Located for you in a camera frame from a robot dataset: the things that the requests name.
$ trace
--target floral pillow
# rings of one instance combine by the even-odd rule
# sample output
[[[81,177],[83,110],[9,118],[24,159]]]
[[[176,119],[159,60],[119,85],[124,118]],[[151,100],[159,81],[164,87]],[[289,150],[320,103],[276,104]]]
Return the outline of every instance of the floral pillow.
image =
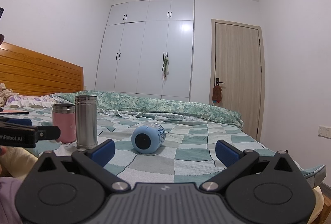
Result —
[[[19,108],[19,107],[38,107],[46,108],[52,107],[57,101],[52,97],[26,96],[15,95],[8,98],[5,107]]]

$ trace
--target wall socket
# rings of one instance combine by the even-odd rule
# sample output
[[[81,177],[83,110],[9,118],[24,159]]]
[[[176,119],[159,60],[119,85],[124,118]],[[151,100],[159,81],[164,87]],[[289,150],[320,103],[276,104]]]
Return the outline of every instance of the wall socket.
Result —
[[[318,136],[326,137],[331,139],[331,127],[319,126]]]

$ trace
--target wardrobe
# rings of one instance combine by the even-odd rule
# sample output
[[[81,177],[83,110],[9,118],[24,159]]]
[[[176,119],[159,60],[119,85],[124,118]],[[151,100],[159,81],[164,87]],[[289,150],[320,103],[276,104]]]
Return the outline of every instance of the wardrobe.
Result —
[[[113,5],[100,51],[95,89],[189,101],[194,0]],[[163,58],[168,73],[163,77]]]

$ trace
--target baseboard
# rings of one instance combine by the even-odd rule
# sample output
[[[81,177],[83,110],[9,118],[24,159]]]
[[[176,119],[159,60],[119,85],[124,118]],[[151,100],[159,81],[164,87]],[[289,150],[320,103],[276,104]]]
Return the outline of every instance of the baseboard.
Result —
[[[319,185],[319,187],[321,188],[322,193],[326,197],[331,199],[331,187],[329,187],[327,184],[325,184],[323,182]]]

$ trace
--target triangular cutout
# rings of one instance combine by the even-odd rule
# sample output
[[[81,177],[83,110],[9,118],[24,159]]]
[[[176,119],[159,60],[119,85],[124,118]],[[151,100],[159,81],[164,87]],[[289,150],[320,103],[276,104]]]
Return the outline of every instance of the triangular cutout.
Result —
[[[275,166],[275,170],[293,172],[285,158],[279,158],[278,163]]]
[[[53,160],[51,157],[47,157],[44,159],[43,163],[38,169],[38,172],[44,172],[44,171],[51,171],[56,170],[56,166],[53,163]]]

